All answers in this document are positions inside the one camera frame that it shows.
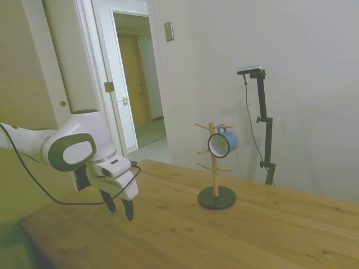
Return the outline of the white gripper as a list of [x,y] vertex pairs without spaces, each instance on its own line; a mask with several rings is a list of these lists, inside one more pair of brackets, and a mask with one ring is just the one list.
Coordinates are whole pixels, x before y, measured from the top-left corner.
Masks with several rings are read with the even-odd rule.
[[91,174],[89,175],[89,183],[100,190],[101,197],[111,213],[116,211],[116,206],[111,195],[115,196],[119,193],[129,222],[134,219],[134,203],[132,199],[139,192],[134,176],[131,170],[117,177],[96,177]]

